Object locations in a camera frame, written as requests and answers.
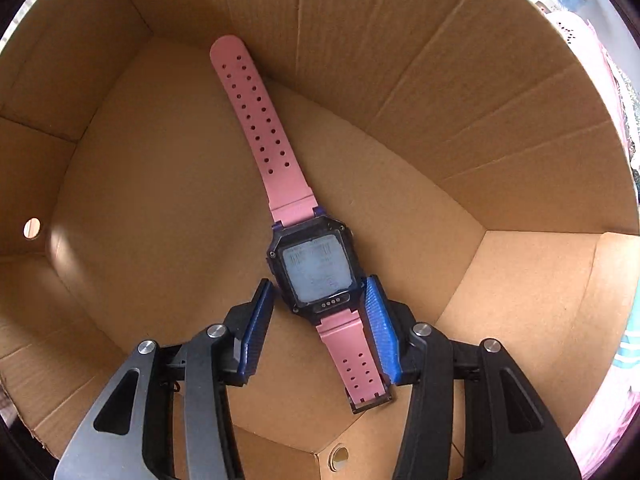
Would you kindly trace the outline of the pink strap smartwatch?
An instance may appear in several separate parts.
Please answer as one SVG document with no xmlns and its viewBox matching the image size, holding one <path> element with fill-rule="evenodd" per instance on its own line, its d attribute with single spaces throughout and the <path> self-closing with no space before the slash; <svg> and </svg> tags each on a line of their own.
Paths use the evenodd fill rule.
<svg viewBox="0 0 640 480">
<path fill-rule="evenodd" d="M 314 326 L 354 413 L 390 401 L 361 312 L 366 274 L 352 232 L 319 206 L 243 40 L 222 36 L 209 57 L 262 177 L 273 220 L 267 261 L 285 304 Z"/>
</svg>

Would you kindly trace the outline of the brown cardboard box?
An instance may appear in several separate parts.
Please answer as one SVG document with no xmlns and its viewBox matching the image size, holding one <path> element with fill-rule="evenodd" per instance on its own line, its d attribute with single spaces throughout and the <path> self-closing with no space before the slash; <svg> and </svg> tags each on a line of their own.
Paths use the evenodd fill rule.
<svg viewBox="0 0 640 480">
<path fill-rule="evenodd" d="M 639 277 L 616 120 L 528 0 L 37 0 L 1 40 L 1 382 L 61 456 L 143 339 L 250 299 L 271 217 L 208 51 L 247 45 L 386 294 L 501 340 L 563 432 Z"/>
</svg>

